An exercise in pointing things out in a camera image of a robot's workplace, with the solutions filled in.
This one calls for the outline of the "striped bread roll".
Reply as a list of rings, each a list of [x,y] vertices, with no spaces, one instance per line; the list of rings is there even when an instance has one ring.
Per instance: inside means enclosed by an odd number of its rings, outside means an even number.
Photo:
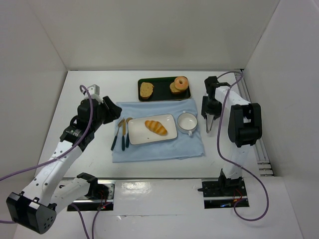
[[[148,130],[151,132],[158,134],[160,136],[165,136],[167,135],[167,130],[166,128],[159,122],[155,120],[146,120],[145,121],[145,126]]]

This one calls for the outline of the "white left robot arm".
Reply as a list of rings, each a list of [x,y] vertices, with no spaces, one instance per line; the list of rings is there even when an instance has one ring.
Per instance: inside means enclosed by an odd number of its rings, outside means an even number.
[[[51,159],[21,192],[12,192],[7,197],[13,222],[41,235],[52,227],[57,214],[73,201],[81,197],[106,201],[109,189],[99,184],[93,175],[80,173],[64,186],[60,182],[94,139],[97,129],[117,120],[121,111],[109,97],[81,101],[77,115],[63,131]]]

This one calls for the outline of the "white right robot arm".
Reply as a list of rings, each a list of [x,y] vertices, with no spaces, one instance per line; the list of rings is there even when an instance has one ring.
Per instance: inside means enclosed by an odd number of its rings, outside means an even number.
[[[220,83],[216,76],[204,80],[207,96],[202,98],[201,115],[205,119],[206,132],[212,129],[212,121],[224,119],[222,113],[229,111],[228,138],[232,142],[231,158],[226,160],[218,181],[203,182],[199,192],[204,197],[230,196],[243,186],[242,173],[248,153],[262,136],[261,106],[243,99],[230,89],[230,84]]]

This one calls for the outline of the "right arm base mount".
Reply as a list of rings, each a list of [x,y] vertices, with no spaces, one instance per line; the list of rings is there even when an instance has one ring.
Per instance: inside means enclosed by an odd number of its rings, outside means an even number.
[[[205,209],[233,208],[236,203],[238,208],[250,206],[242,178],[230,185],[218,179],[203,179],[201,183],[201,188],[197,190],[203,194]]]

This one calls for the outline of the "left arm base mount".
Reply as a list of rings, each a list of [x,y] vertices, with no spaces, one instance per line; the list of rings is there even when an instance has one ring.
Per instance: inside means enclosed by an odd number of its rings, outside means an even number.
[[[115,181],[98,179],[98,188],[92,196],[82,196],[73,204],[82,212],[112,211],[114,209]]]

